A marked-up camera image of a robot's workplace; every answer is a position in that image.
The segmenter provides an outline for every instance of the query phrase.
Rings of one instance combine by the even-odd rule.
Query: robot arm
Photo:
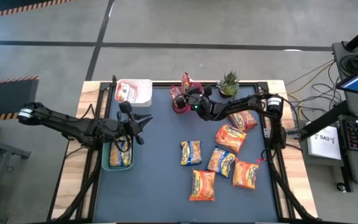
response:
[[[48,109],[42,103],[25,104],[18,114],[19,122],[26,125],[44,125],[61,132],[65,138],[74,137],[84,147],[96,146],[99,143],[115,141],[121,137],[135,137],[138,144],[143,144],[139,136],[143,127],[152,119],[150,115],[132,114],[131,104],[123,102],[120,104],[121,112],[128,116],[128,119],[119,121],[112,119],[98,118],[74,118]]]
[[[211,87],[206,86],[204,93],[197,88],[190,88],[187,93],[181,97],[175,98],[176,105],[179,109],[190,106],[191,110],[197,112],[198,116],[205,121],[220,121],[230,114],[237,113],[244,110],[254,110],[270,119],[271,132],[268,139],[267,149],[281,150],[285,148],[287,134],[281,123],[283,114],[283,104],[285,99],[277,94],[261,94],[249,95],[239,100],[228,101],[227,103],[218,103],[209,99],[211,95]],[[267,101],[266,110],[261,105]],[[269,160],[272,168],[273,179],[281,186],[286,197],[291,201],[295,210],[299,213],[302,219],[315,220],[316,218],[310,215],[302,204],[296,199],[287,184],[277,172],[273,160]]]

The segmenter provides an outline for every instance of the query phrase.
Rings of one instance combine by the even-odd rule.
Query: succulent plant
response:
[[[229,96],[234,96],[236,99],[239,93],[239,77],[237,72],[231,70],[227,75],[225,74],[223,80],[218,83],[219,89]]]

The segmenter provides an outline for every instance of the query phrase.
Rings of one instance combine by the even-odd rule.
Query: yellow food package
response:
[[[235,154],[215,146],[215,150],[212,152],[207,169],[229,178],[230,166],[235,158]]]
[[[215,141],[222,146],[226,146],[235,153],[239,153],[242,143],[247,134],[230,125],[223,125],[216,133]]]
[[[193,185],[190,200],[215,201],[215,173],[204,170],[193,170]]]
[[[111,143],[110,166],[129,166],[132,162],[131,143],[128,145],[127,141],[119,141],[117,144],[123,150],[127,150],[127,147],[129,149],[126,152],[121,152],[114,143]]]
[[[233,186],[255,189],[258,164],[240,161],[236,158],[233,174]]]
[[[258,125],[256,120],[248,111],[230,114],[229,119],[238,130],[243,132],[246,132]]]
[[[197,165],[202,163],[201,141],[183,141],[181,145],[181,161],[183,166]]]

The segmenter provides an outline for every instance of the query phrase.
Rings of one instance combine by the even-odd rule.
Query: green bowl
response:
[[[131,164],[129,166],[117,166],[113,167],[110,166],[110,149],[111,149],[111,142],[103,143],[103,150],[102,150],[102,168],[106,171],[121,171],[121,170],[128,170],[134,164],[134,141],[132,138],[132,158]]]

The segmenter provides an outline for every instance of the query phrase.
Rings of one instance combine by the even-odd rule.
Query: plant pot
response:
[[[221,97],[223,97],[223,98],[230,98],[230,97],[233,96],[233,95],[227,95],[227,94],[223,93],[220,88],[219,88],[219,94],[220,94]]]

